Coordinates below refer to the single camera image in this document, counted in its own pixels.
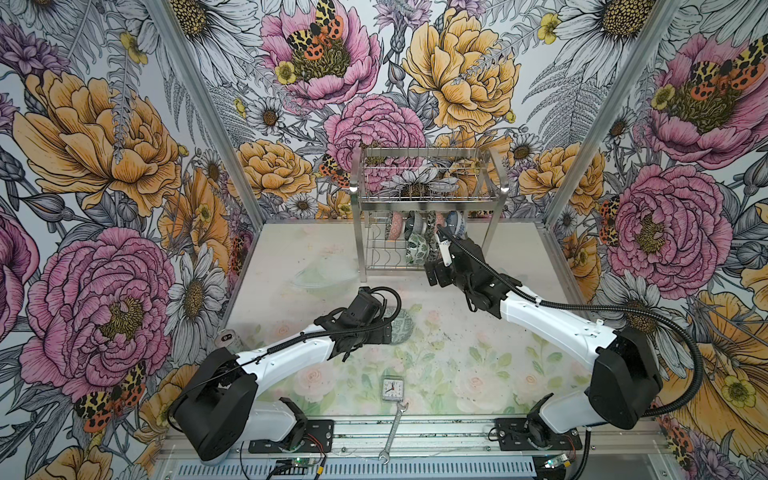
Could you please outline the blue floral bowl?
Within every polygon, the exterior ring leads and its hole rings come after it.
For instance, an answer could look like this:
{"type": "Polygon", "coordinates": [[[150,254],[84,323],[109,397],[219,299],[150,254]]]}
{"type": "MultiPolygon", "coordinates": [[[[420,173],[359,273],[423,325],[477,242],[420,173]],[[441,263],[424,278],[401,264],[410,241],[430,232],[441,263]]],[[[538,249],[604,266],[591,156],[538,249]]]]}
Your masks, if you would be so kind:
{"type": "Polygon", "coordinates": [[[456,238],[466,237],[466,221],[458,211],[448,212],[445,217],[445,226],[456,238]]]}

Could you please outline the green leaf pattern bowl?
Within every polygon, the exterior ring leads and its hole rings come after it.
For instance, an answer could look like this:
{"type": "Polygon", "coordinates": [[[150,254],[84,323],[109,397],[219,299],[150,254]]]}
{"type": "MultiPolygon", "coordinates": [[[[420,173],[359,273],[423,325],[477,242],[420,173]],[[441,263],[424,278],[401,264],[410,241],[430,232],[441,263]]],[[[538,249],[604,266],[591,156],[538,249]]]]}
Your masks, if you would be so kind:
{"type": "Polygon", "coordinates": [[[406,264],[409,266],[421,266],[427,261],[430,253],[429,243],[426,238],[418,233],[412,233],[406,241],[406,264]]]}

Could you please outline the dark blue petal bowl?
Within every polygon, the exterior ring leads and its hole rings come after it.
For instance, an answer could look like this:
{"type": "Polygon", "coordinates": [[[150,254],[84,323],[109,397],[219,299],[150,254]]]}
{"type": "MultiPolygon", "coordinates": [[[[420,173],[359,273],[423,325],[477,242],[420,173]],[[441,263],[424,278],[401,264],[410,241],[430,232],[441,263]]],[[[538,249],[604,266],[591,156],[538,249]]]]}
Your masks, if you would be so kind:
{"type": "Polygon", "coordinates": [[[423,235],[425,227],[426,224],[421,213],[410,211],[404,224],[404,238],[408,240],[413,234],[423,235]]]}

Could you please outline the black leaf pink-outside bowl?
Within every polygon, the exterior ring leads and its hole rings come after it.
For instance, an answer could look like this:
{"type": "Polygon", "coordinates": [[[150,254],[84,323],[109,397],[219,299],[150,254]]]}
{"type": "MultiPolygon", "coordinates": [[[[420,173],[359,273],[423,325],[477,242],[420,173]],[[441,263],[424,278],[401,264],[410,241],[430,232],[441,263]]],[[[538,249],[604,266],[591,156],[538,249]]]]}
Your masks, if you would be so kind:
{"type": "Polygon", "coordinates": [[[390,213],[388,223],[386,225],[386,240],[396,241],[398,240],[404,231],[404,217],[401,212],[393,211],[390,213]]]}

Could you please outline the black leaf pattern bowl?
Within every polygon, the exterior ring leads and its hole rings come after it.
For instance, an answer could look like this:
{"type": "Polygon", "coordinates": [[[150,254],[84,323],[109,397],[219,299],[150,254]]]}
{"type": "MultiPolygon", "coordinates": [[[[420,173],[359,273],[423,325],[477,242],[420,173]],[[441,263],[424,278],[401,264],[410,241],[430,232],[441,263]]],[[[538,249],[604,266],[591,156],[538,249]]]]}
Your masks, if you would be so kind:
{"type": "Polygon", "coordinates": [[[426,232],[434,233],[440,226],[445,225],[445,216],[439,211],[429,211],[426,213],[426,232]]]}

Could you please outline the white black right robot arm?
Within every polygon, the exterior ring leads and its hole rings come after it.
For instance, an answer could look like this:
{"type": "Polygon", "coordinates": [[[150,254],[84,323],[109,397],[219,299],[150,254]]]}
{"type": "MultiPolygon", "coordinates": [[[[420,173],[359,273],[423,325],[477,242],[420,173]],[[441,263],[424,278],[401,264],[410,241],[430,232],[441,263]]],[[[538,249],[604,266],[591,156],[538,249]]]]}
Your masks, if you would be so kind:
{"type": "Polygon", "coordinates": [[[635,427],[662,387],[657,362],[642,333],[587,320],[570,304],[548,303],[519,280],[494,270],[477,244],[446,227],[438,229],[436,238],[441,258],[426,270],[440,286],[456,286],[470,311],[523,327],[591,371],[584,390],[549,393],[534,404],[523,427],[533,447],[548,448],[555,436],[577,427],[635,427]]]}

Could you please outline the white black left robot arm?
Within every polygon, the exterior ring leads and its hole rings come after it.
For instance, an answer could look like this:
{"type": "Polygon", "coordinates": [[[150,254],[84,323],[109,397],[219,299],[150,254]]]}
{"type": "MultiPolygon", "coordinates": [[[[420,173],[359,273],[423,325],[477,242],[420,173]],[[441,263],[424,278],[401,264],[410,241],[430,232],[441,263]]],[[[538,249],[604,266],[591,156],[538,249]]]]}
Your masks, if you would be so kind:
{"type": "Polygon", "coordinates": [[[387,286],[358,289],[349,306],[314,320],[299,333],[255,350],[214,350],[172,403],[168,418],[205,465],[254,440],[295,448],[306,432],[306,416],[290,399],[260,395],[314,365],[350,355],[367,345],[386,345],[402,309],[399,293],[387,286]]]}

